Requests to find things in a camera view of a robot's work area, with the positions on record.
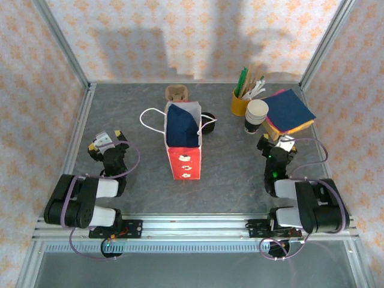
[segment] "gray table surface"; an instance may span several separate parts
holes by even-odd
[[[264,189],[265,158],[256,149],[265,133],[263,127],[254,135],[244,131],[244,117],[230,112],[234,84],[186,84],[191,101],[198,101],[203,112],[218,119],[215,130],[203,136],[202,173],[199,181],[174,181],[164,147],[163,135],[142,126],[140,114],[147,108],[163,110],[168,84],[98,84],[85,125],[74,173],[98,174],[103,166],[87,153],[87,147],[99,132],[122,130],[140,150],[138,168],[127,177],[124,194],[114,199],[98,199],[97,205],[119,208],[123,213],[267,213],[272,207],[286,204]],[[279,89],[293,89],[301,97],[298,85],[270,84],[261,96]],[[152,111],[145,122],[161,129],[164,118]],[[314,137],[309,128],[295,134]],[[314,142],[297,142],[298,154],[288,166],[291,171],[300,164],[320,160]],[[134,149],[125,157],[127,167],[137,160]],[[296,176],[325,177],[322,165],[298,171]]]

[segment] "metal frame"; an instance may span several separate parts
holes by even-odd
[[[169,82],[159,82],[159,81],[153,81],[153,82],[113,82],[113,81],[98,81],[97,84],[167,84]],[[234,81],[173,81],[173,84],[235,84],[237,85],[237,82]],[[268,81],[266,80],[266,84],[298,84],[298,81]]]
[[[245,228],[249,219],[265,219],[265,214],[133,214],[123,215],[123,219],[143,220],[142,242],[152,241],[248,241],[248,229]],[[87,243],[100,242],[100,239],[89,239],[88,229],[77,229],[73,234],[74,241]],[[63,230],[59,225],[46,224],[39,218],[32,240],[66,241],[69,230]],[[317,233],[311,241],[345,240],[358,237],[353,219],[350,228],[339,234]],[[137,241],[137,239],[121,239],[118,241]]]
[[[248,219],[266,218],[266,215],[134,214],[123,215],[123,218],[144,220],[141,239],[116,240],[116,246],[124,251],[132,253],[256,253],[258,241],[249,238],[245,224]],[[69,234],[69,230],[63,230],[59,225],[46,224],[43,218],[39,218],[16,287],[34,286],[44,253],[72,253],[68,246]],[[337,235],[314,234],[309,241],[333,240],[354,243],[355,238],[358,239],[358,233],[351,219],[349,230]],[[86,229],[76,230],[73,242],[75,247],[86,253],[94,253],[98,251],[97,247],[100,247],[100,239],[89,239]],[[362,267],[359,257],[349,260],[351,267]]]
[[[357,287],[375,288],[376,285],[366,255],[362,253],[364,248],[361,240],[359,238],[344,240],[344,245]]]
[[[85,89],[89,87],[89,81],[85,76],[84,71],[82,70],[79,62],[77,61],[71,46],[68,44],[67,39],[63,32],[61,31],[55,17],[53,16],[47,2],[45,0],[33,0],[36,5],[37,10],[40,12],[42,18],[47,23],[48,28],[53,34],[54,38],[58,42],[61,50],[63,51],[65,57],[68,60],[69,65],[72,67],[75,75],[77,76],[80,83],[83,85]]]
[[[79,151],[82,140],[86,120],[91,108],[92,100],[95,94],[96,84],[90,84],[89,89],[85,91],[79,112],[76,117],[75,126],[72,131],[71,140],[65,154],[64,163],[61,168],[61,174],[71,174],[76,162],[77,153]]]
[[[340,4],[299,83],[303,91],[305,91],[311,83],[316,71],[319,69],[327,52],[337,38],[338,33],[348,19],[355,2],[356,0],[343,0]]]

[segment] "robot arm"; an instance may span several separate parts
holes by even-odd
[[[260,138],[257,148],[266,157],[264,184],[266,191],[280,198],[296,202],[291,207],[273,208],[266,221],[250,220],[248,225],[254,230],[253,237],[276,237],[291,235],[296,230],[308,234],[336,232],[342,225],[341,213],[346,219],[345,229],[349,227],[349,215],[332,179],[321,179],[328,184],[340,198],[340,207],[332,191],[318,182],[293,181],[286,175],[286,167],[297,153],[295,140],[283,136],[278,143],[268,142],[268,135]]]
[[[116,130],[118,140],[127,141],[121,131]],[[117,176],[115,179],[77,177],[75,175],[62,175],[52,193],[44,210],[44,220],[48,224],[60,224],[60,217],[65,198],[70,185],[76,177],[71,191],[68,208],[65,212],[65,224],[69,227],[87,228],[89,226],[112,227],[120,231],[122,217],[120,210],[95,206],[96,198],[118,197],[124,192],[127,181],[127,171],[124,156],[128,144],[114,145],[106,132],[96,135],[96,139],[88,146],[88,153],[95,161],[101,161],[103,172],[107,176]]]

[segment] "white rope handle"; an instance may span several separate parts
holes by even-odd
[[[206,115],[204,115],[204,114],[202,114],[202,117],[208,118],[208,119],[210,119],[210,120],[212,120],[212,121],[209,121],[209,122],[205,123],[205,124],[198,130],[198,132],[197,132],[198,135],[200,135],[200,132],[202,131],[202,129],[203,129],[206,125],[208,125],[208,124],[210,124],[210,123],[213,123],[213,122],[216,122],[216,121],[217,121],[217,119],[212,118],[212,117],[209,117],[209,116],[206,116]]]
[[[146,128],[148,128],[148,129],[154,130],[154,131],[159,132],[159,133],[161,133],[161,134],[165,134],[164,131],[157,130],[157,129],[155,129],[155,128],[152,128],[152,127],[150,127],[150,126],[144,124],[144,122],[143,122],[143,120],[142,120],[142,117],[143,117],[143,115],[144,115],[146,112],[148,112],[148,111],[150,111],[150,110],[155,110],[155,111],[157,111],[157,112],[163,114],[164,116],[166,116],[166,114],[165,114],[164,112],[162,112],[162,111],[160,111],[160,110],[158,110],[158,109],[156,109],[156,108],[148,108],[148,109],[144,110],[143,113],[141,113],[141,115],[140,115],[140,123],[143,124],[143,125],[144,125]]]

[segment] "green straw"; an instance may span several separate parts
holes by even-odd
[[[244,67],[244,69],[241,71],[239,82],[238,82],[238,85],[237,85],[236,90],[235,90],[235,96],[238,98],[239,98],[239,93],[241,91],[241,88],[244,84],[245,78],[247,76],[247,73],[248,73],[248,68]]]

